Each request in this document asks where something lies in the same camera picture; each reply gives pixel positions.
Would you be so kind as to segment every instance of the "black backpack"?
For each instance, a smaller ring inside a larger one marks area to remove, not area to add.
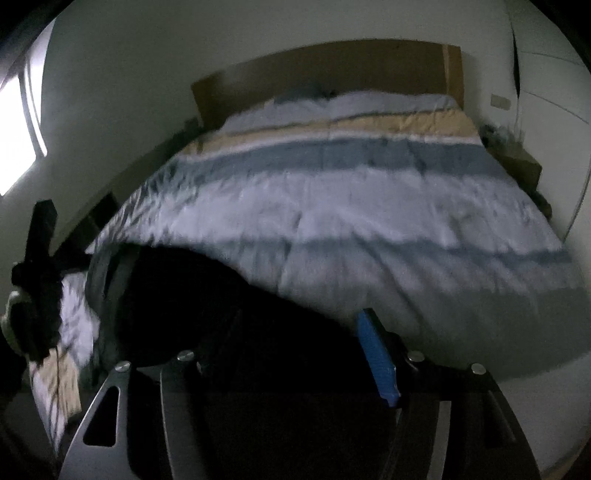
[[[379,477],[393,412],[358,340],[334,320],[183,248],[101,249],[86,298],[105,372],[195,352],[225,478]]]

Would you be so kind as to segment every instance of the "pillow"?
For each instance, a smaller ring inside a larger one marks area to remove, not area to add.
[[[236,113],[223,124],[218,134],[238,134],[265,128],[334,121],[370,114],[432,112],[458,108],[448,95],[403,95],[376,91],[349,92],[327,99],[300,98],[293,101],[273,99],[263,106]]]

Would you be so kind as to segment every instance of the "nightstand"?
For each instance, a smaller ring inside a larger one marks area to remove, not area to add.
[[[542,166],[520,145],[507,148],[487,148],[494,159],[517,182],[519,188],[526,192],[547,220],[552,218],[552,206],[546,201],[538,189]]]

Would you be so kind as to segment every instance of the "wooden headboard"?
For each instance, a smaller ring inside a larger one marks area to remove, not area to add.
[[[204,127],[309,82],[352,90],[446,93],[464,104],[459,47],[413,40],[349,40],[294,48],[245,61],[191,85]]]

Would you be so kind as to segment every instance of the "wall outlet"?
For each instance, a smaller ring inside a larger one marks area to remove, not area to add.
[[[493,93],[491,95],[491,106],[500,108],[501,110],[510,110],[511,100]]]

